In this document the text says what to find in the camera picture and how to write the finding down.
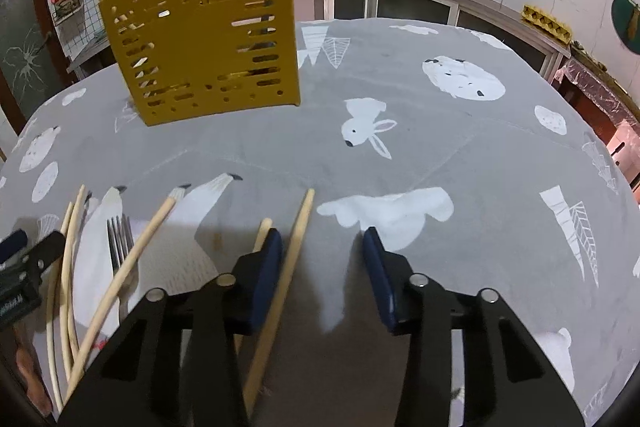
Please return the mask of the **person's left hand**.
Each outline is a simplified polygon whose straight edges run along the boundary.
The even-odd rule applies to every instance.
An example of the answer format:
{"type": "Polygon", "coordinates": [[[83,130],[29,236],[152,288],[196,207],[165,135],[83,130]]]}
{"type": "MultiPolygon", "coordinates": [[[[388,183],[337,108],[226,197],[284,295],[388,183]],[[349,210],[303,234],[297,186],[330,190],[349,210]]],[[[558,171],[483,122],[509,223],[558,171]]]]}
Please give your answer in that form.
{"type": "Polygon", "coordinates": [[[15,363],[26,385],[27,398],[42,416],[48,417],[52,413],[52,404],[36,367],[34,350],[26,337],[25,327],[17,324],[13,330],[16,339],[15,363]]]}

